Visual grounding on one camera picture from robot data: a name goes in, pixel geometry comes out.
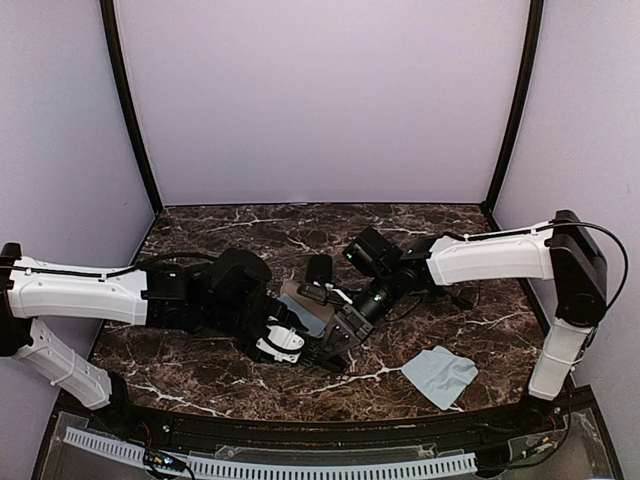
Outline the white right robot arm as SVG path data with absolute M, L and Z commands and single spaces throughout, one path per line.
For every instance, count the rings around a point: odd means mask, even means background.
M 542 352 L 529 379 L 528 396 L 510 413 L 521 434 L 534 432 L 549 416 L 546 401 L 563 383 L 594 337 L 617 294 L 608 292 L 608 266 L 591 236 L 600 226 L 581 221 L 571 210 L 533 226 L 484 234 L 444 233 L 401 248 L 373 227 L 343 251 L 370 283 L 331 316 L 319 359 L 329 361 L 363 343 L 374 325 L 405 295 L 439 294 L 453 284 L 494 279 L 551 280 L 557 307 Z

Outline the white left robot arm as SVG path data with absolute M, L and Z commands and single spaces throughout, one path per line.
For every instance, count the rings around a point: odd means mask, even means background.
M 26 364 L 101 411 L 120 436 L 141 427 L 125 381 L 92 365 L 45 324 L 49 316 L 98 319 L 197 333 L 218 329 L 259 359 L 294 364 L 304 350 L 298 316 L 267 292 L 272 274 L 250 251 L 157 255 L 124 268 L 52 264 L 1 248 L 1 354 Z

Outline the gold frame sunglasses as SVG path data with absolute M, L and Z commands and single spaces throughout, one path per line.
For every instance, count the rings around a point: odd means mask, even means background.
M 463 310 L 463 311 L 471 311 L 473 309 L 476 308 L 476 302 L 472 301 L 470 299 L 464 298 L 458 294 L 455 294 L 451 291 L 449 291 L 446 287 L 444 286 L 432 286 L 429 288 L 429 292 L 431 295 L 438 297 L 438 298 L 443 298 L 443 297 L 447 297 L 451 303 L 453 305 L 455 305 L 458 309 Z

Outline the plaid brown glasses case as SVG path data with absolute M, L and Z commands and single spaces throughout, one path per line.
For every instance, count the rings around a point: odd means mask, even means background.
M 299 295 L 298 286 L 299 283 L 294 280 L 284 280 L 280 288 L 279 300 L 298 316 L 311 337 L 320 338 L 334 313 L 334 307 L 319 305 Z

